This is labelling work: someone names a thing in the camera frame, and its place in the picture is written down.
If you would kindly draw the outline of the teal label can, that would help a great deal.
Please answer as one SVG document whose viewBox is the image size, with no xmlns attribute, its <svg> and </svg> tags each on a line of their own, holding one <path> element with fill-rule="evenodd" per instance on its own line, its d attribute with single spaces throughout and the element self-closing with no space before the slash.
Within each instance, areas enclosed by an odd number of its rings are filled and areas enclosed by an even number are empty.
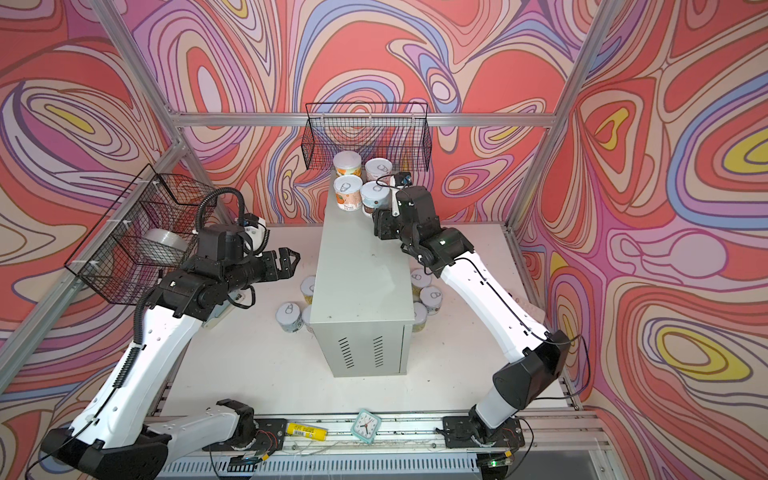
<svg viewBox="0 0 768 480">
<path fill-rule="evenodd" d="M 376 181 L 366 182 L 360 189 L 364 214 L 371 217 L 375 210 L 387 208 L 390 205 L 391 189 Z"/>
<path fill-rule="evenodd" d="M 304 324 L 302 308 L 297 303 L 285 302 L 278 307 L 275 320 L 284 332 L 295 333 Z"/>
</svg>

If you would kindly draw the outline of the teal label can front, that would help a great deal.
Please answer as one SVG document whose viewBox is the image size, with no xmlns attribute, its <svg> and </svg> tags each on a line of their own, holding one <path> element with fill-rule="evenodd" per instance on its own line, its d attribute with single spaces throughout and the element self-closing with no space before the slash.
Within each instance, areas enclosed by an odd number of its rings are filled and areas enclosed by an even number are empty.
<svg viewBox="0 0 768 480">
<path fill-rule="evenodd" d="M 371 217 L 375 210 L 387 208 L 390 205 L 391 189 L 376 181 L 366 182 L 360 189 L 364 214 Z"/>
</svg>

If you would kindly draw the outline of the pink flower label can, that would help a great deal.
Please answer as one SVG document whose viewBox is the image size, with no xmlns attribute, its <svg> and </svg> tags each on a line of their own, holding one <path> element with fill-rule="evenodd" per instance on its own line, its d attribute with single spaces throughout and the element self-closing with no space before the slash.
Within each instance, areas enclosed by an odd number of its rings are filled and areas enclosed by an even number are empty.
<svg viewBox="0 0 768 480">
<path fill-rule="evenodd" d="M 377 157 L 369 159 L 365 163 L 364 168 L 366 172 L 366 179 L 371 182 L 376 181 L 386 175 L 390 175 L 392 173 L 393 165 L 388 159 Z"/>
</svg>

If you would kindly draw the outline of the orange label can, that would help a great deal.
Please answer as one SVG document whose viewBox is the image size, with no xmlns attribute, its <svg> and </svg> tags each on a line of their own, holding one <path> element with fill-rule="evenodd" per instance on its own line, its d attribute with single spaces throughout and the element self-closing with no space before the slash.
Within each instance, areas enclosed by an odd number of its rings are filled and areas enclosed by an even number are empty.
<svg viewBox="0 0 768 480">
<path fill-rule="evenodd" d="M 340 151 L 333 157 L 332 164 L 337 177 L 362 177 L 362 157 L 357 152 Z"/>
</svg>

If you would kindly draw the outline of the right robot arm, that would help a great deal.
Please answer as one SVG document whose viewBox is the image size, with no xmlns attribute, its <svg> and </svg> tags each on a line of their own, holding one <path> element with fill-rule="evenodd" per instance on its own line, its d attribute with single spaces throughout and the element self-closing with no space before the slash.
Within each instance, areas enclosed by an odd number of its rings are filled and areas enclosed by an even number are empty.
<svg viewBox="0 0 768 480">
<path fill-rule="evenodd" d="M 422 186 L 382 188 L 390 205 L 372 214 L 374 235 L 397 240 L 427 273 L 452 288 L 493 335 L 507 364 L 494 373 L 486 396 L 462 418 L 460 442 L 491 445 L 497 432 L 561 376 L 572 340 L 550 331 L 520 306 L 485 266 L 474 245 L 441 225 Z"/>
</svg>

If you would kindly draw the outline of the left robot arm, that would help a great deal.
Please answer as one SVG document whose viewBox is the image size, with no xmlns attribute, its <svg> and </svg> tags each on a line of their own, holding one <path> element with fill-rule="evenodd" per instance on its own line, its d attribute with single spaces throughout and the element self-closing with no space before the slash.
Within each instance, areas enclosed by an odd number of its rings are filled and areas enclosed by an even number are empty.
<svg viewBox="0 0 768 480">
<path fill-rule="evenodd" d="M 195 255 L 139 299 L 133 339 L 89 405 L 67 427 L 50 430 L 40 450 L 95 479 L 154 479 L 163 468 L 214 444 L 248 450 L 259 427 L 249 405 L 223 399 L 201 413 L 146 423 L 147 413 L 191 339 L 234 293 L 293 277 L 298 252 L 267 247 L 265 227 L 198 230 Z"/>
</svg>

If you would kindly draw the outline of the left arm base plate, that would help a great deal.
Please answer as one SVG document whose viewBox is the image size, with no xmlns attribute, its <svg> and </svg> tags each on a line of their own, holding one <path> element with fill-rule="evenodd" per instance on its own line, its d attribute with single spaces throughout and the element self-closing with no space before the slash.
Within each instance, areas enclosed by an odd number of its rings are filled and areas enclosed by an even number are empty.
<svg viewBox="0 0 768 480">
<path fill-rule="evenodd" d="M 231 442 L 217 442 L 202 448 L 205 452 L 255 452 L 257 454 L 275 453 L 283 449 L 288 421 L 285 418 L 256 418 L 254 438 L 244 446 L 235 446 Z"/>
</svg>

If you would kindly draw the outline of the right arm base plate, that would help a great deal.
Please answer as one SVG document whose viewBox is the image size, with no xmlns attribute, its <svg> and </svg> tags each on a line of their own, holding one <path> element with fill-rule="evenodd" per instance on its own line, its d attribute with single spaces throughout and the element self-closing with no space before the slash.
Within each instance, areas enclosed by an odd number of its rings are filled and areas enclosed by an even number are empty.
<svg viewBox="0 0 768 480">
<path fill-rule="evenodd" d="M 508 418 L 496 428 L 486 427 L 479 418 L 465 415 L 444 416 L 442 426 L 435 432 L 442 436 L 449 449 L 505 448 L 517 451 L 526 445 L 520 421 Z"/>
</svg>

